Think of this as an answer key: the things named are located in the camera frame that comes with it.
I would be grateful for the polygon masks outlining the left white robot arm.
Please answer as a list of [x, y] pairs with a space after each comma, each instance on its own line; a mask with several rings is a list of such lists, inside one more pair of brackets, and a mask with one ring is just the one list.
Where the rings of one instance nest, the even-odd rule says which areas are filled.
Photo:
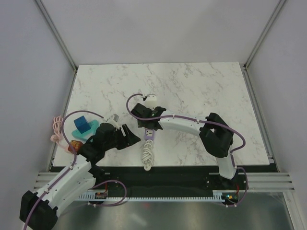
[[21, 199], [19, 219], [33, 230], [52, 229], [58, 217], [74, 200], [91, 188], [105, 184], [104, 170], [97, 166], [111, 149], [122, 150], [138, 142], [126, 124], [116, 128], [101, 123], [74, 155], [72, 162], [56, 177], [35, 192], [27, 191]]

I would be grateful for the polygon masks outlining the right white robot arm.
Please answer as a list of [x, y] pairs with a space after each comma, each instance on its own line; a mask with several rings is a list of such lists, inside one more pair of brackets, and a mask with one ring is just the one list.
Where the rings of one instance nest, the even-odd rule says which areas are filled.
[[160, 106], [150, 109], [140, 103], [130, 114], [137, 119], [138, 127], [155, 131], [171, 129], [199, 137], [205, 150], [216, 158], [221, 186], [229, 189], [237, 183], [236, 167], [229, 152], [234, 133], [218, 114], [210, 113], [203, 120], [178, 115]]

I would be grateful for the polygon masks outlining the purple power strip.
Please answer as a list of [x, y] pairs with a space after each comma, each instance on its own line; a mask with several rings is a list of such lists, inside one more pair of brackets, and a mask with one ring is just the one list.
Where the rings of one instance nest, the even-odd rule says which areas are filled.
[[145, 141], [148, 141], [148, 140], [154, 141], [154, 138], [155, 138], [155, 130], [146, 128], [145, 131], [144, 131], [144, 140]]

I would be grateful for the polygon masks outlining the blue cube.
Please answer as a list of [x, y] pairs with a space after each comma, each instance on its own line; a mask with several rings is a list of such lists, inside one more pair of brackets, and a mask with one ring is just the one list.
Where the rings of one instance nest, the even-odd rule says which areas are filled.
[[89, 125], [89, 123], [87, 122], [87, 120], [84, 116], [78, 117], [73, 122], [75, 124], [75, 127], [77, 128], [77, 130], [81, 134], [83, 134], [83, 133], [85, 133], [85, 132], [87, 132], [91, 129], [91, 126]]

